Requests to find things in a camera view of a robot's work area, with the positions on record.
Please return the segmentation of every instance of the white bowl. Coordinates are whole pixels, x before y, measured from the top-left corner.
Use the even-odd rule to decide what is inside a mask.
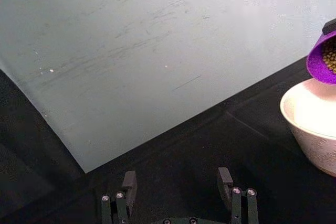
[[[283,95],[280,109],[306,157],[336,177],[336,86],[301,82]]]

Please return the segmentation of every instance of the black tablecloth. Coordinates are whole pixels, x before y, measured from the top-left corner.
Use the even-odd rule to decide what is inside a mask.
[[[100,196],[134,169],[133,223],[227,222],[216,172],[228,167],[236,186],[258,191],[260,223],[336,223],[336,179],[309,163],[279,110],[282,95],[309,78],[303,58],[3,221],[99,223]]]

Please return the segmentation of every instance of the white wall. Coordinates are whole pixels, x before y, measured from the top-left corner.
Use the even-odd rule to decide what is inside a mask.
[[[335,1],[0,0],[0,66],[88,172],[306,55]]]

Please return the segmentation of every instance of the bowl rim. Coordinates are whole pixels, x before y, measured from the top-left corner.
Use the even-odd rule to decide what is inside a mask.
[[[304,127],[300,126],[299,124],[297,124],[296,122],[294,122],[294,120],[290,119],[289,116],[285,112],[285,100],[288,97],[288,95],[291,92],[293,92],[293,90],[295,88],[297,88],[299,85],[302,85],[305,82],[310,82],[312,80],[314,80],[314,78],[302,81],[302,82],[294,85],[293,87],[291,87],[289,90],[286,91],[286,93],[282,96],[281,101],[280,101],[280,111],[281,111],[281,114],[284,116],[284,118],[287,120],[287,122],[289,122],[294,127],[299,128],[300,130],[302,130],[302,131],[304,131],[306,133],[309,133],[311,135],[315,135],[315,136],[319,136],[319,137],[322,137],[322,138],[327,138],[327,139],[335,140],[336,141],[336,136],[324,135],[324,134],[321,134],[321,133],[318,133],[318,132],[315,132],[315,131],[311,131],[311,130],[309,130],[307,128],[304,128]]]

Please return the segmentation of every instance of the purple cup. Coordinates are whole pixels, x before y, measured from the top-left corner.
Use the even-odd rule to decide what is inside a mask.
[[[327,35],[322,34],[307,57],[307,69],[311,76],[320,82],[331,85],[336,85],[336,74],[329,70],[323,62],[322,44],[334,36],[336,36],[336,31]]]

